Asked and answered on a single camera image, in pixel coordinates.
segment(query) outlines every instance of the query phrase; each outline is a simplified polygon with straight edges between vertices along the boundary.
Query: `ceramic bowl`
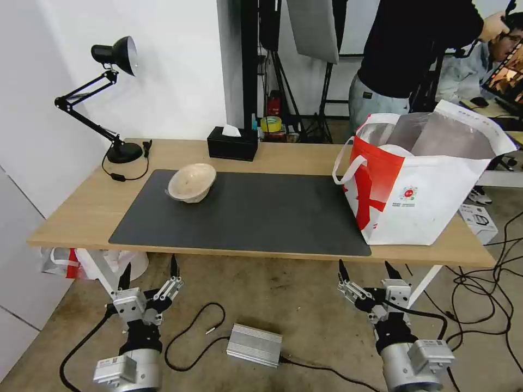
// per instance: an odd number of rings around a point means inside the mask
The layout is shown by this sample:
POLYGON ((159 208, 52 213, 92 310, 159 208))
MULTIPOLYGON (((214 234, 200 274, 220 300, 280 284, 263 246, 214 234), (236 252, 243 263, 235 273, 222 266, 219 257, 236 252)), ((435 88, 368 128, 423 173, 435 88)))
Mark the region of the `ceramic bowl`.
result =
POLYGON ((165 190, 174 200, 186 203, 202 201, 216 179, 216 170, 206 163, 187 165, 174 174, 165 190))

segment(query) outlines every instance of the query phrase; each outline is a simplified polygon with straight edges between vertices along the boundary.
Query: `desk lamp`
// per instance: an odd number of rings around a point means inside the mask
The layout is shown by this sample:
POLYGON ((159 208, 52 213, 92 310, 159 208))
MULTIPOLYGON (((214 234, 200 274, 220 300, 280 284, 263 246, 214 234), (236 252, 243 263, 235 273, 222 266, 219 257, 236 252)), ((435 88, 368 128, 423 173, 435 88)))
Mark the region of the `desk lamp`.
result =
POLYGON ((107 152, 107 159, 110 162, 126 163, 134 161, 142 155, 142 148, 138 144, 122 142, 119 134, 95 124, 75 111, 74 106, 116 83, 118 71, 113 69, 113 64, 117 65, 122 71, 129 75, 136 75, 138 62, 135 43, 130 36, 127 36, 116 41, 113 46, 93 45, 91 55, 98 63, 101 63, 107 71, 96 79, 78 87, 76 90, 56 98, 54 104, 57 108, 73 116, 78 121, 94 129, 100 135, 111 141, 111 148, 107 152), (108 83, 88 93, 81 92, 102 79, 107 79, 108 83))

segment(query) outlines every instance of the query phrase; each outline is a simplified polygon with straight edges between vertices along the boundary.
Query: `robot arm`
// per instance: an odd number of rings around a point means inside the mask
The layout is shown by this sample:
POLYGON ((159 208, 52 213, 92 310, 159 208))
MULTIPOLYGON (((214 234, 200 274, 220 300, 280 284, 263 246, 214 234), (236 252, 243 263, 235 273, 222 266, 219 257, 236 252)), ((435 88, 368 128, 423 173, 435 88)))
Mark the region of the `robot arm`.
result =
POLYGON ((129 264, 120 277, 112 303, 123 321, 127 342, 117 357, 98 361, 93 381, 114 392, 155 391, 160 388, 159 361, 163 350, 158 326, 184 282, 174 255, 171 277, 160 289, 145 292, 139 287, 130 289, 130 275, 129 264))
POLYGON ((349 279, 339 261, 338 290, 361 311, 374 327, 376 350, 383 360, 383 376, 390 392, 441 390, 438 375, 454 360, 444 340, 418 339, 411 333, 406 312, 411 288, 385 262, 389 279, 383 288, 362 289, 349 279))

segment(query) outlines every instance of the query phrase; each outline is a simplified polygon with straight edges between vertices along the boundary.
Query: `yellow tape roll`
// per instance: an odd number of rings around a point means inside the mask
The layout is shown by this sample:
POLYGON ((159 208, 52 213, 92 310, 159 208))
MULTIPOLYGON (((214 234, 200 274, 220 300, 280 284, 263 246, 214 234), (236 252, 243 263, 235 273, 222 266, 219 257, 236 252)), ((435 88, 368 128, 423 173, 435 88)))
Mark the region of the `yellow tape roll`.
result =
POLYGON ((276 116, 263 117, 261 120, 261 129, 266 133, 274 133, 282 130, 282 119, 276 116))

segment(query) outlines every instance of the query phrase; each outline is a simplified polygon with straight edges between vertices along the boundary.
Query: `concrete floor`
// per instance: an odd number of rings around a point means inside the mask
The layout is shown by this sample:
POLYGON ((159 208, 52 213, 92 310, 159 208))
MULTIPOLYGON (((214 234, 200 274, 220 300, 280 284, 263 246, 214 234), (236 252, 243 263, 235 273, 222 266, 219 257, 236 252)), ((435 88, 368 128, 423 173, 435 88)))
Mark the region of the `concrete floor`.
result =
MULTIPOLYGON (((504 223, 523 210, 523 190, 487 189, 494 204, 489 207, 493 219, 502 229, 504 223)), ((509 237, 523 235, 523 218, 510 227, 509 237)), ((493 255, 500 246, 489 247, 493 255)), ((512 257, 523 254, 518 244, 512 257)), ((212 334, 205 331, 216 323, 220 311, 208 309, 196 325, 170 351, 171 361, 187 365, 215 337, 230 333, 239 322, 283 334, 283 352, 302 362, 332 366, 341 373, 363 380, 385 390, 381 374, 382 362, 374 348, 374 337, 365 314, 355 310, 336 290, 337 263, 273 259, 220 258, 210 256, 178 257, 185 281, 175 304, 165 312, 161 326, 164 345, 185 328, 196 312, 207 302, 220 302, 227 311, 225 323, 212 334)), ((152 254, 146 273, 134 282, 143 289, 160 287, 167 278, 169 255, 152 254)), ((523 261, 514 261, 511 268, 523 273, 523 261)), ((379 286, 386 276, 382 265, 347 264, 351 279, 362 286, 379 286)), ((417 284, 426 267, 413 267, 410 278, 404 266, 402 276, 417 284)), ((523 296, 521 278, 504 274, 503 289, 512 299, 516 312, 510 334, 515 354, 523 362, 523 296)), ((431 283, 428 292, 444 309, 450 310, 452 275, 443 269, 431 283)), ((65 388, 58 377, 64 356, 92 329, 104 314, 108 301, 96 281, 76 281, 51 319, 10 374, 0 384, 4 391, 61 391, 65 388)), ((474 320, 488 314, 489 303, 466 291, 457 300, 459 316, 474 320)), ((415 309, 435 311, 423 296, 415 309)), ((422 317, 412 317, 412 330, 419 338, 436 337, 440 324, 422 317)), ((499 330, 505 325, 498 311, 481 330, 499 330)), ((449 322, 449 332, 456 330, 449 322)), ((103 390, 91 382, 97 360, 117 355, 124 342, 120 320, 113 317, 70 360, 66 374, 81 391, 103 390)), ((364 391, 331 373, 281 365, 278 369, 251 364, 225 354, 226 342, 211 348, 191 371, 176 373, 162 362, 163 390, 168 391, 364 391)), ((504 345, 502 336, 469 334, 457 352, 454 375, 461 391, 515 392, 523 387, 523 378, 504 345)), ((446 390, 453 390, 446 376, 446 390)))

